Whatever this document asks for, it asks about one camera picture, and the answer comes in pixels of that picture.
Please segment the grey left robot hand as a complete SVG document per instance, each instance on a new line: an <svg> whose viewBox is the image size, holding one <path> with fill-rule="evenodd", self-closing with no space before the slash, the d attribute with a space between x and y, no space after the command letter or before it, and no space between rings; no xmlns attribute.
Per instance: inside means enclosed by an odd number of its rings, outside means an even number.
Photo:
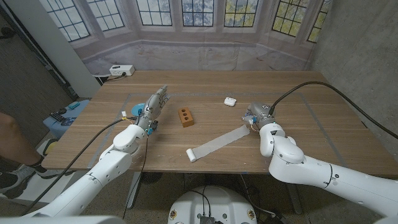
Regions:
<svg viewBox="0 0 398 224"><path fill-rule="evenodd" d="M143 130L153 128L155 120L161 114L161 110L169 100L167 95L168 85L164 85L154 93L144 104L141 114L135 121L135 125L141 127Z"/></svg>

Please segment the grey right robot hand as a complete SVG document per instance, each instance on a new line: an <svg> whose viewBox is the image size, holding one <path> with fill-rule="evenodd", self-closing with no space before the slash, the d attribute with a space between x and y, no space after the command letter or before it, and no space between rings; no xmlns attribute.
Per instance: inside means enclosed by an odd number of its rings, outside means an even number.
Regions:
<svg viewBox="0 0 398 224"><path fill-rule="evenodd" d="M247 124L256 125L258 129L261 129L263 126L273 123L275 121L272 115L269 115L269 111L271 107L267 104L261 102L252 102L242 120Z"/></svg>

